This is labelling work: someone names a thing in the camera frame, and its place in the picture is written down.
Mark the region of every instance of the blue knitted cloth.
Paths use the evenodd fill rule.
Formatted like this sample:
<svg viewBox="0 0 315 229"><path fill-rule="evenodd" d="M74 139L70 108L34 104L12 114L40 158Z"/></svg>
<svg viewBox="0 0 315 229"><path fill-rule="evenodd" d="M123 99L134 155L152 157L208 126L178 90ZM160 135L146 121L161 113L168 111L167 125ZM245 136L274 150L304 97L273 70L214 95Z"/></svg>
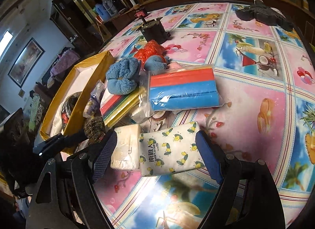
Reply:
<svg viewBox="0 0 315 229"><path fill-rule="evenodd" d="M170 63L169 57L164 57L166 63L162 62L162 58L159 55L151 55L144 64L144 69L146 71L161 71L166 69L167 65Z"/></svg>
<svg viewBox="0 0 315 229"><path fill-rule="evenodd" d="M107 88L114 95L127 95L137 87L141 61L124 58L112 64L106 72Z"/></svg>

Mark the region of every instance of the large painting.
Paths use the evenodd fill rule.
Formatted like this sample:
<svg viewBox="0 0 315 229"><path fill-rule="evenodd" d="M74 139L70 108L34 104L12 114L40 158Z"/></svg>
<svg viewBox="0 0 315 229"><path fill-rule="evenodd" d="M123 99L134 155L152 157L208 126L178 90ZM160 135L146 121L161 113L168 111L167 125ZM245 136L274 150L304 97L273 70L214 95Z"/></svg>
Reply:
<svg viewBox="0 0 315 229"><path fill-rule="evenodd" d="M9 71L9 77L19 87L22 87L33 66L44 52L39 44L32 38L15 60Z"/></svg>

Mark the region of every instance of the table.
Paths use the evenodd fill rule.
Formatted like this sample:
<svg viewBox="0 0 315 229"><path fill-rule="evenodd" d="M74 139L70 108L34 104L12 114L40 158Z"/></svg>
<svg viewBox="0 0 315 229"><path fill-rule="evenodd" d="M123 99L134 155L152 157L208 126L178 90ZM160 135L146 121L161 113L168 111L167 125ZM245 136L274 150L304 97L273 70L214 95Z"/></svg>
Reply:
<svg viewBox="0 0 315 229"><path fill-rule="evenodd" d="M149 14L163 16L172 39L167 55L182 66L213 64L220 108L182 111L163 128L198 121L225 152L245 161L266 161L279 190L288 226L308 200L315 182L315 71L297 32L239 20L245 5L196 3ZM146 43L135 20L104 49L132 57ZM239 212L240 183L230 221ZM205 168L142 178L139 172L108 169L95 190L115 228L196 229L218 185Z"/></svg>

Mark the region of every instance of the framed picture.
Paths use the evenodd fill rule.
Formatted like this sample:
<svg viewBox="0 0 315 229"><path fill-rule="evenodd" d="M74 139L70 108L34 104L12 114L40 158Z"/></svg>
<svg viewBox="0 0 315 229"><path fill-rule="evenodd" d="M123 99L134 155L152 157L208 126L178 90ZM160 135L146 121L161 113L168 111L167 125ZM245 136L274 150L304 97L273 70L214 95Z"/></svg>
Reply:
<svg viewBox="0 0 315 229"><path fill-rule="evenodd" d="M32 68L45 51L32 38L24 47L15 60L8 75L19 86L22 87Z"/></svg>

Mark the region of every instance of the wall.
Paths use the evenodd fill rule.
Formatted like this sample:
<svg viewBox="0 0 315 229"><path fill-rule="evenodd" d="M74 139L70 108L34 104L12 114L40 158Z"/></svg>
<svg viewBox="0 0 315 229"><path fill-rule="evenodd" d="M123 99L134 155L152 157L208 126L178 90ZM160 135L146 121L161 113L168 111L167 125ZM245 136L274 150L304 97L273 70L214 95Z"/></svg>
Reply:
<svg viewBox="0 0 315 229"><path fill-rule="evenodd" d="M38 26L33 26L29 32L22 31L15 41L11 43L7 52L4 54L0 67L0 105L8 112L12 113L20 107L24 107L29 91L33 89L35 82L39 81L43 74L48 70L50 65L56 59L57 54L64 47L72 47L68 39L60 32L56 25L49 19L43 21ZM20 87L15 84L8 76L8 73L18 55L29 42L31 38L45 50L44 54L38 59L37 63L26 78L22 90L25 95L21 98L18 93Z"/></svg>

